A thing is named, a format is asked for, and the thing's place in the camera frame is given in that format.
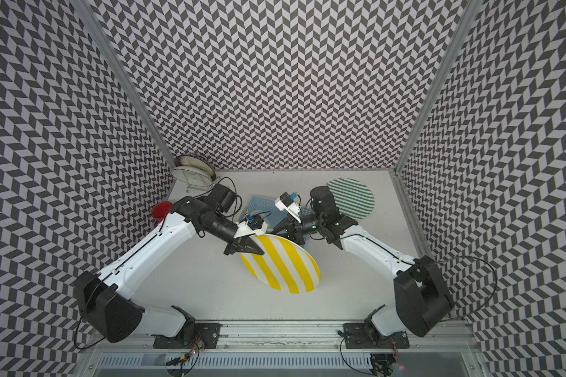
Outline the yellow striped plate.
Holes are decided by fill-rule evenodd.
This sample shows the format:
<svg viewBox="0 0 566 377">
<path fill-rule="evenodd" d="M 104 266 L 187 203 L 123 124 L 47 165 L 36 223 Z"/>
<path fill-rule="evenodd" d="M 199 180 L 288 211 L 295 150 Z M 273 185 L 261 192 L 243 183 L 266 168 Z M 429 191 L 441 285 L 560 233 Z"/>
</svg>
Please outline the yellow striped plate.
<svg viewBox="0 0 566 377">
<path fill-rule="evenodd" d="M 321 282 L 319 265 L 300 245 L 272 234 L 252 237 L 262 255 L 241 254 L 245 268 L 258 281 L 293 295 L 314 291 Z"/>
</svg>

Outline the green striped plate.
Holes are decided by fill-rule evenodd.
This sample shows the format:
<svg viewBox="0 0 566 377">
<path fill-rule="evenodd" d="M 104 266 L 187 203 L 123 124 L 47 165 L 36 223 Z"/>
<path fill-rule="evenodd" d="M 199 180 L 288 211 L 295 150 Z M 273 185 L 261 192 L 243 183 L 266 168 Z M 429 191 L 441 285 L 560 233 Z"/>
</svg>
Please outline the green striped plate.
<svg viewBox="0 0 566 377">
<path fill-rule="evenodd" d="M 326 186 L 333 194 L 336 205 L 343 215 L 355 220 L 369 216 L 375 207 L 372 191 L 362 182 L 353 178 L 336 178 Z"/>
</svg>

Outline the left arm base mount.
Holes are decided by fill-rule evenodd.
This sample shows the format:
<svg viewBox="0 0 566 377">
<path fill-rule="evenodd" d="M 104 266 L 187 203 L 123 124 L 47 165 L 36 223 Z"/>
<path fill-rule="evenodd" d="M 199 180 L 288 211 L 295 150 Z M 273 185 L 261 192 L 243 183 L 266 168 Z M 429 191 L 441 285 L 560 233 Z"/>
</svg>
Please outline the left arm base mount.
<svg viewBox="0 0 566 377">
<path fill-rule="evenodd" d="M 153 348 L 157 350 L 187 349 L 196 343 L 202 349 L 215 349 L 221 329 L 222 325 L 217 322 L 184 324 L 179 334 L 174 337 L 157 336 Z"/>
</svg>

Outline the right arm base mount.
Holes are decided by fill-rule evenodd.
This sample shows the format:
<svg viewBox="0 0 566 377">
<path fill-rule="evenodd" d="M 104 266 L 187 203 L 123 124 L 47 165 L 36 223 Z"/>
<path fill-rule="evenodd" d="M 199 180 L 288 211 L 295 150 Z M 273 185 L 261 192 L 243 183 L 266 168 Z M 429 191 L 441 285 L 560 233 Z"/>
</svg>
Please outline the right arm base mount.
<svg viewBox="0 0 566 377">
<path fill-rule="evenodd" d="M 338 335 L 349 350 L 405 350 L 410 348 L 407 333 L 400 331 L 382 336 L 373 325 L 344 323 Z"/>
</svg>

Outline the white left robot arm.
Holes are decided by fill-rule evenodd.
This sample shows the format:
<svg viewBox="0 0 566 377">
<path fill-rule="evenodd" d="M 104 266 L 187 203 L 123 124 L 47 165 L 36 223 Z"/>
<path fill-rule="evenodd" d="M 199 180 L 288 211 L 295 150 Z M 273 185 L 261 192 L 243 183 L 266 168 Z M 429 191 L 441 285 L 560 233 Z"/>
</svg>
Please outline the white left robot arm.
<svg viewBox="0 0 566 377">
<path fill-rule="evenodd" d="M 209 233 L 225 242 L 226 255 L 264 251 L 255 238 L 267 232 L 260 216 L 234 222 L 225 213 L 236 194 L 216 184 L 203 196 L 186 196 L 175 202 L 161 223 L 115 262 L 97 273 L 81 273 L 74 283 L 80 319 L 107 342 L 132 335 L 162 336 L 193 341 L 195 318 L 179 306 L 155 309 L 132 300 L 145 279 L 166 258 L 196 235 Z"/>
</svg>

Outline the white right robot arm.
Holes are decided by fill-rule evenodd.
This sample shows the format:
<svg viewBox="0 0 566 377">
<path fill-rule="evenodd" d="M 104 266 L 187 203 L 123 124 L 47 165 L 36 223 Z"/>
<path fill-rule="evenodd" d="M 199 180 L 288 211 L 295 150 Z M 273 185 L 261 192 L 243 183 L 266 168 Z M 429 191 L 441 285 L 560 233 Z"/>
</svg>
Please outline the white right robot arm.
<svg viewBox="0 0 566 377">
<path fill-rule="evenodd" d="M 434 259 L 414 258 L 370 235 L 355 219 L 341 213 L 329 187 L 313 188 L 310 195 L 312 212 L 302 214 L 295 201 L 297 194 L 281 194 L 275 206 L 287 218 L 272 233 L 285 234 L 300 244 L 306 235 L 318 233 L 327 243 L 359 257 L 393 285 L 394 300 L 364 320 L 374 342 L 401 331 L 423 338 L 451 312 L 454 302 Z"/>
</svg>

